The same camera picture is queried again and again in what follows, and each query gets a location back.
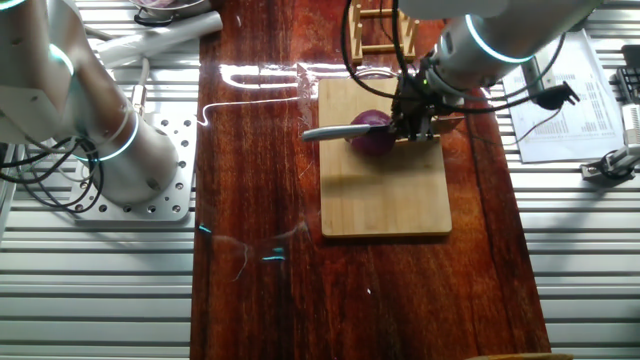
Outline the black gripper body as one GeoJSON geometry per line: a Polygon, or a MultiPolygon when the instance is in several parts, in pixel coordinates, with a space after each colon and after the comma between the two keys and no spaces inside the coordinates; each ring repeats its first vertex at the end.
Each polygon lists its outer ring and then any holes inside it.
{"type": "Polygon", "coordinates": [[[443,98],[430,86],[425,75],[400,75],[391,104],[391,125],[409,125],[425,115],[447,116],[443,98]]]}

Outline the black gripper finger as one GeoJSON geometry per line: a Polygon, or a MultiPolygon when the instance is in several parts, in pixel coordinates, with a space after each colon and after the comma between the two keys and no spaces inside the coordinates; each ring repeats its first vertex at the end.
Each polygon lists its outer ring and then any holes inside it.
{"type": "Polygon", "coordinates": [[[408,139],[413,142],[426,142],[434,138],[432,131],[432,118],[421,117],[415,118],[409,122],[410,133],[408,139]]]}
{"type": "Polygon", "coordinates": [[[411,135],[409,122],[401,115],[394,116],[390,123],[396,140],[407,140],[411,135]]]}

